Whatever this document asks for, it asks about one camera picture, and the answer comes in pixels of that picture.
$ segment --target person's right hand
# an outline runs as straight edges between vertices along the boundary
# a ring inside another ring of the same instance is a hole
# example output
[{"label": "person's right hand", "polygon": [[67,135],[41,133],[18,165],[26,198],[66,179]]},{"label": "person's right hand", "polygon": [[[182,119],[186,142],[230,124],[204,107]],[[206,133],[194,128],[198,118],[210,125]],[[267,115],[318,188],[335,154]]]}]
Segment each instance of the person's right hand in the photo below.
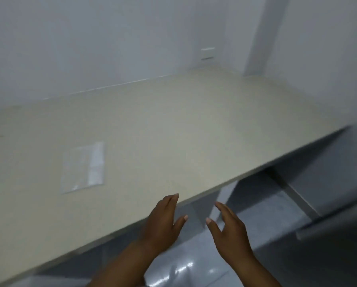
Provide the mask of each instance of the person's right hand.
[{"label": "person's right hand", "polygon": [[255,260],[249,243],[246,227],[238,216],[226,205],[214,204],[221,212],[225,227],[220,231],[217,224],[207,218],[206,224],[213,236],[214,244],[221,255],[234,270],[244,268]]}]

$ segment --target floor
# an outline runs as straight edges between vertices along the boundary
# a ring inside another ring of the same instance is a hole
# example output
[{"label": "floor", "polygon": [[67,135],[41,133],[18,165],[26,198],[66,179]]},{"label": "floor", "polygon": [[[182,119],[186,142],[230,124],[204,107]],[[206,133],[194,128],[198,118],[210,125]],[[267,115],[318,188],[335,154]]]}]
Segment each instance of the floor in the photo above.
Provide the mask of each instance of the floor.
[{"label": "floor", "polygon": [[[178,241],[155,259],[145,274],[150,287],[241,286],[233,270],[219,256],[210,232],[196,211],[196,203],[176,210],[176,216],[189,215]],[[229,207],[246,224],[252,248],[259,248],[310,222],[305,213],[265,173],[240,181],[229,199]],[[65,278],[91,278],[117,256],[139,229],[53,267],[41,275]]]}]

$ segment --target white outlet box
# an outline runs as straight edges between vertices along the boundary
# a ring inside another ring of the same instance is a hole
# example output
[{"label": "white outlet box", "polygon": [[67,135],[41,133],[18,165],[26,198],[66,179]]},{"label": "white outlet box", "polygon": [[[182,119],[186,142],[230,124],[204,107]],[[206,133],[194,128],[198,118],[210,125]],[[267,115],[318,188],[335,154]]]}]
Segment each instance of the white outlet box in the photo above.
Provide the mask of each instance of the white outlet box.
[{"label": "white outlet box", "polygon": [[215,47],[208,47],[201,49],[201,60],[214,58]]}]

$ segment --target desk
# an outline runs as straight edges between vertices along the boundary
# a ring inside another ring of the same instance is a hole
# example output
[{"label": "desk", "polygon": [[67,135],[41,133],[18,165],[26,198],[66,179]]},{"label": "desk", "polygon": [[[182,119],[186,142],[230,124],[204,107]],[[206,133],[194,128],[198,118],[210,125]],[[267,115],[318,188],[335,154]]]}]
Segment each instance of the desk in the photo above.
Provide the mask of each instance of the desk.
[{"label": "desk", "polygon": [[[219,67],[0,111],[0,283],[189,202],[345,124]],[[60,194],[62,155],[105,142],[105,184]]]}]

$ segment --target white strip on plastic bag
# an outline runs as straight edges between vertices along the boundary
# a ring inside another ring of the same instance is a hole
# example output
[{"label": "white strip on plastic bag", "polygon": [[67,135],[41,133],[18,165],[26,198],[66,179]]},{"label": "white strip on plastic bag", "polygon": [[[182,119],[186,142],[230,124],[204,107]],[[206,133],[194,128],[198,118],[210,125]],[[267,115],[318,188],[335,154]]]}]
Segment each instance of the white strip on plastic bag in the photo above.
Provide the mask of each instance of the white strip on plastic bag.
[{"label": "white strip on plastic bag", "polygon": [[61,193],[104,183],[104,142],[76,147],[63,155]]}]

